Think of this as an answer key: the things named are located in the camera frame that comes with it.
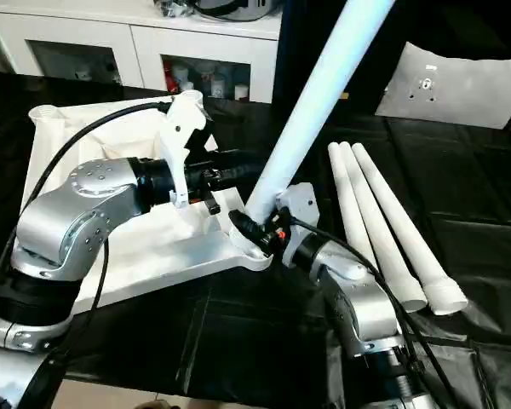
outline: black plastic sheet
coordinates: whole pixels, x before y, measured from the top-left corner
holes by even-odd
[[[20,208],[32,148],[30,108],[155,95],[0,74],[0,250]],[[284,126],[285,118],[266,105],[206,106],[223,148],[269,154]],[[354,117],[339,105],[296,181],[314,185],[319,226],[343,236],[327,157],[331,141],[366,145],[470,300],[451,317],[427,309],[413,314],[461,402],[467,408],[511,408],[511,132]],[[240,188],[245,199],[250,189]],[[76,355],[69,377],[90,382],[270,408],[342,402],[340,372],[333,372],[340,357],[324,301],[303,272],[278,262],[264,272],[235,268],[100,308]]]

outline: light blue pipe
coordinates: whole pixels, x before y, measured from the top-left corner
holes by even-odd
[[[263,223],[290,185],[395,0],[348,0],[246,205]]]

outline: white panel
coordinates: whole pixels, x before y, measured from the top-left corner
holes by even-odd
[[[161,55],[250,64],[250,100],[270,103],[278,42],[200,32],[132,27],[146,88],[166,90]]]
[[[26,40],[81,44],[112,49],[123,85],[143,86],[127,25],[0,13],[0,40],[19,74],[42,75]]]
[[[445,58],[407,43],[377,115],[503,129],[511,60]]]

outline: pipe end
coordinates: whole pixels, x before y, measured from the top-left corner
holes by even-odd
[[[387,284],[407,313],[414,313],[428,305],[424,291],[414,277],[387,280]]]
[[[450,277],[445,277],[424,286],[428,297],[429,307],[435,315],[450,315],[462,311],[468,306],[458,283]]]

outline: white cabinet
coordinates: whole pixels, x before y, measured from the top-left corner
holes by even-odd
[[[0,13],[0,40],[18,73],[75,78],[89,71],[101,82],[118,74],[123,85],[144,85],[124,24]]]
[[[132,27],[132,32],[147,88],[167,89],[163,74],[167,60],[189,67],[195,78],[200,77],[198,66],[208,66],[207,62],[213,61],[215,68],[210,64],[213,71],[226,66],[222,71],[227,71],[223,77],[230,89],[228,94],[235,84],[245,84],[249,86],[251,101],[273,99],[277,41],[139,26]]]
[[[271,102],[281,20],[164,18],[153,0],[0,0],[0,44],[19,74],[166,90],[165,64],[207,95],[214,81],[226,98],[241,84]]]

